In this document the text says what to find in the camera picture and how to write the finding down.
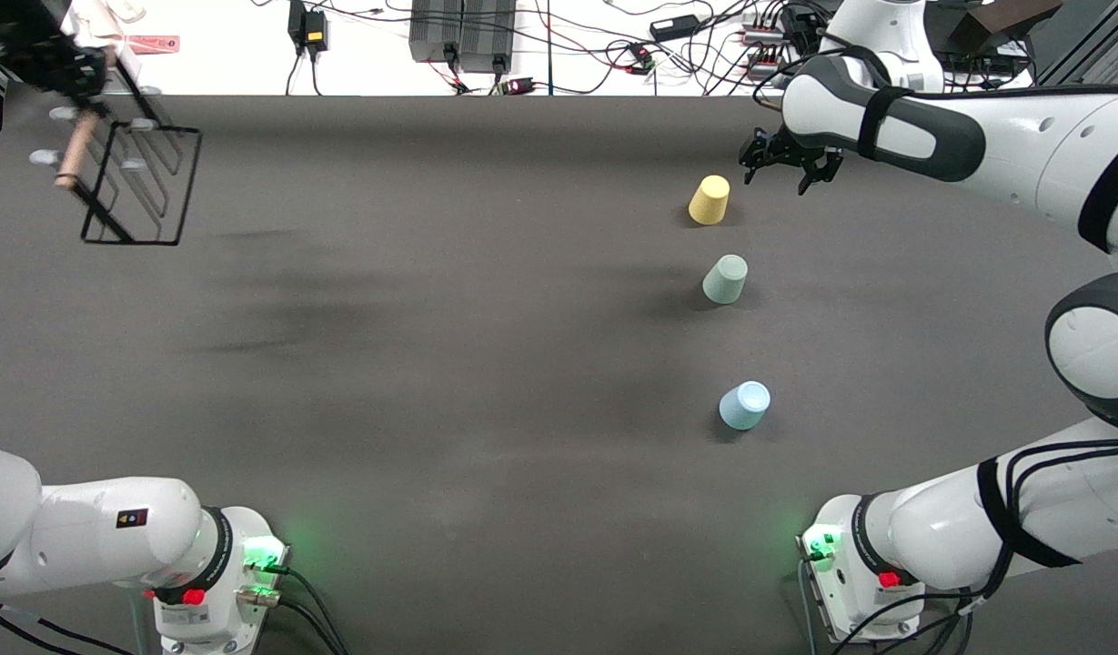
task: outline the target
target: gray table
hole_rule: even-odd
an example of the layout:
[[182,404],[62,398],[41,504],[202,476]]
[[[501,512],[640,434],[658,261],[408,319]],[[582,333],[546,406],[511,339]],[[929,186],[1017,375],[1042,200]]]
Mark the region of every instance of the gray table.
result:
[[[51,104],[0,142],[0,447],[263,511],[358,654],[800,655],[822,502],[1086,416],[1042,323],[1093,249],[856,159],[739,187],[748,101],[174,101],[207,136],[163,249],[76,240],[26,163]],[[692,227],[708,173],[729,217]],[[726,253],[749,285],[709,307]],[[745,379],[774,407],[740,436]],[[22,602],[133,643],[111,586]],[[293,618],[260,655],[319,652]],[[970,652],[1118,653],[1118,554],[1008,581]]]

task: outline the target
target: wooden handle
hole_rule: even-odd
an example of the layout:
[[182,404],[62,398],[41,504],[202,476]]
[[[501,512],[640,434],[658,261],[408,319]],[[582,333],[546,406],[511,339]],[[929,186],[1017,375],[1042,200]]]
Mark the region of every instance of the wooden handle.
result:
[[69,136],[69,146],[65,149],[61,165],[56,170],[54,182],[56,186],[72,190],[77,184],[80,162],[85,160],[85,151],[89,148],[89,140],[94,137],[96,127],[97,115],[94,112],[82,111],[77,116],[77,124],[73,127],[73,135]]

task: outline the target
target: yellow cup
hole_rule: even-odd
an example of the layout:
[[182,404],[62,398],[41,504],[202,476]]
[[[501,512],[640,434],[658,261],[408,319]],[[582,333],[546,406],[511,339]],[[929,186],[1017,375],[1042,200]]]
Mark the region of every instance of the yellow cup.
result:
[[710,174],[695,188],[695,196],[688,205],[688,216],[700,225],[716,225],[724,219],[729,208],[729,181],[719,174]]

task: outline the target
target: red plastic object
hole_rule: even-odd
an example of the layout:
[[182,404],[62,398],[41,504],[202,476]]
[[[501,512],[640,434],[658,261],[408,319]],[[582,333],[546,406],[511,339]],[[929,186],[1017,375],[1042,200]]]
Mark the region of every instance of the red plastic object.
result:
[[202,605],[205,596],[207,596],[207,592],[203,589],[186,589],[183,591],[183,605]]
[[883,589],[890,589],[902,585],[902,579],[894,571],[882,571],[878,575],[878,583],[882,585]]

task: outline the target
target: green light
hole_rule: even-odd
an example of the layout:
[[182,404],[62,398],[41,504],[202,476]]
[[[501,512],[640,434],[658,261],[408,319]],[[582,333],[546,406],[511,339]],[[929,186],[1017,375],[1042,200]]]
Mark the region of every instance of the green light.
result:
[[273,535],[250,538],[243,543],[243,563],[247,567],[271,567],[284,559],[284,542]]

